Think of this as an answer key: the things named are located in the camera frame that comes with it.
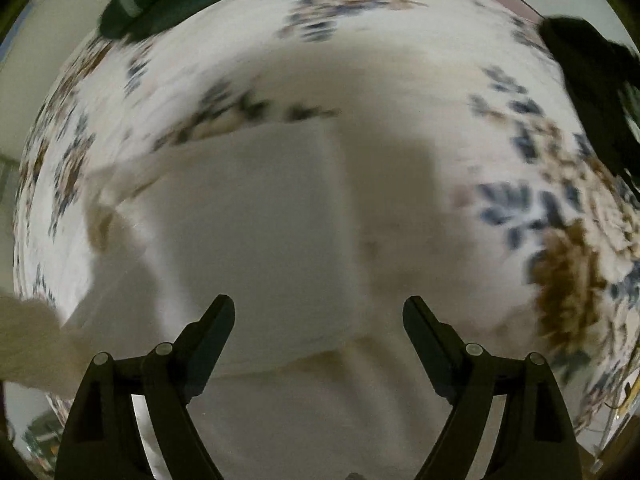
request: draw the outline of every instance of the black object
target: black object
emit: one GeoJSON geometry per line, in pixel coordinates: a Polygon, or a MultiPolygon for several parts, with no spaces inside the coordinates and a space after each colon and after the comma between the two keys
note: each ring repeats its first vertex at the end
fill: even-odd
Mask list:
{"type": "MultiPolygon", "coordinates": [[[[496,395],[507,395],[507,403],[485,480],[580,480],[569,415],[541,355],[518,361],[494,357],[475,343],[465,345],[419,296],[405,302],[402,316],[433,387],[453,406],[416,480],[466,478],[496,395]]],[[[146,397],[174,480],[222,480],[186,405],[202,393],[233,324],[233,302],[218,296],[174,345],[162,343],[144,357],[120,361],[98,354],[71,408],[56,480],[152,480],[132,394],[146,397]]],[[[33,480],[22,466],[19,460],[11,463],[10,474],[2,478],[33,480]]]]}
{"type": "Polygon", "coordinates": [[[625,118],[625,111],[639,111],[626,108],[624,98],[626,88],[640,88],[638,57],[580,18],[545,18],[538,31],[562,67],[565,88],[596,155],[640,200],[625,171],[640,178],[640,144],[625,118]]]}

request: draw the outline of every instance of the floral tablecloth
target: floral tablecloth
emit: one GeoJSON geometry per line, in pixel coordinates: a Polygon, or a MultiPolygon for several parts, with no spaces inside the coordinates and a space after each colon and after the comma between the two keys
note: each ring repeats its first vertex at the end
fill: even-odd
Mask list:
{"type": "MultiPolygon", "coordinates": [[[[415,474],[447,410],[402,333],[411,294],[495,354],[541,351],[585,428],[638,338],[640,205],[594,156],[531,23],[493,0],[224,0],[143,43],[89,38],[25,147],[17,292],[117,352],[135,326],[76,315],[87,297],[107,308],[92,176],[117,181],[150,156],[309,119],[332,124],[342,154],[367,335],[214,381],[191,413],[223,473],[415,474]],[[259,424],[249,408],[220,411],[265,399],[259,424]],[[264,439],[273,456],[309,447],[264,472],[264,439]]],[[[161,177],[130,189],[121,178],[109,215],[133,214],[161,177]]]]}

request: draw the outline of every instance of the brown flower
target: brown flower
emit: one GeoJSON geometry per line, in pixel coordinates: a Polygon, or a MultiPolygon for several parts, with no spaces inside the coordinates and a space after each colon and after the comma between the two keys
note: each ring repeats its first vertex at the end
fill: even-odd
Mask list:
{"type": "Polygon", "coordinates": [[[600,274],[599,254],[585,242],[581,220],[566,229],[547,229],[544,256],[532,269],[540,285],[536,298],[540,333],[553,348],[581,348],[590,326],[600,319],[607,284],[600,274]]]}

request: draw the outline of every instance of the floral bedsheet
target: floral bedsheet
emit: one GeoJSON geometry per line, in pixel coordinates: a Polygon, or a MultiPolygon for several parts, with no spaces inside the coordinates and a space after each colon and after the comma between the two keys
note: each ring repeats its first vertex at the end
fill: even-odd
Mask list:
{"type": "Polygon", "coordinates": [[[358,131],[343,147],[372,303],[421,294],[497,351],[535,344],[588,426],[638,339],[640,204],[534,27],[493,0],[224,0],[143,43],[88,38],[25,146],[16,291],[63,319],[84,298],[93,171],[314,117],[358,131]]]}

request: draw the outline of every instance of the metal screw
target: metal screw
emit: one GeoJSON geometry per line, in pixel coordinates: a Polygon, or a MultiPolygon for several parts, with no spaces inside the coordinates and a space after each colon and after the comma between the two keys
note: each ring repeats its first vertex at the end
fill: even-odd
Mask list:
{"type": "Polygon", "coordinates": [[[478,343],[469,343],[466,346],[466,353],[469,355],[479,356],[482,355],[482,352],[484,352],[484,349],[478,343]]]}
{"type": "Polygon", "coordinates": [[[174,350],[174,346],[171,343],[160,343],[156,346],[156,354],[169,355],[174,350]]]}
{"type": "Polygon", "coordinates": [[[97,356],[94,357],[94,365],[102,366],[109,360],[109,354],[107,352],[100,352],[97,356]]]}
{"type": "Polygon", "coordinates": [[[535,365],[538,366],[542,366],[546,361],[545,358],[542,357],[542,355],[533,352],[533,354],[529,355],[529,359],[531,359],[531,362],[535,365]]]}

